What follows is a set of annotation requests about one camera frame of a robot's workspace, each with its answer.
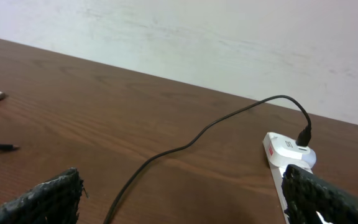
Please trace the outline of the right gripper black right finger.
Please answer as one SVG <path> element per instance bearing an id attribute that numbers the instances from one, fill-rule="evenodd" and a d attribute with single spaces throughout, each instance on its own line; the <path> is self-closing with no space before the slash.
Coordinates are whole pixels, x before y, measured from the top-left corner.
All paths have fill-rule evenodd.
<path id="1" fill-rule="evenodd" d="M 358 198 L 294 164 L 283 174 L 290 224 L 358 224 Z"/>

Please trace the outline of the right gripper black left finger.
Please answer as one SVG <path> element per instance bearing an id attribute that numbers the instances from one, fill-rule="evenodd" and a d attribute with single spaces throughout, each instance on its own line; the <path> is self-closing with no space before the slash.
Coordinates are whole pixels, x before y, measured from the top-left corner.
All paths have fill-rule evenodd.
<path id="1" fill-rule="evenodd" d="M 0 206 L 0 224 L 74 224 L 83 179 L 72 167 Z"/>

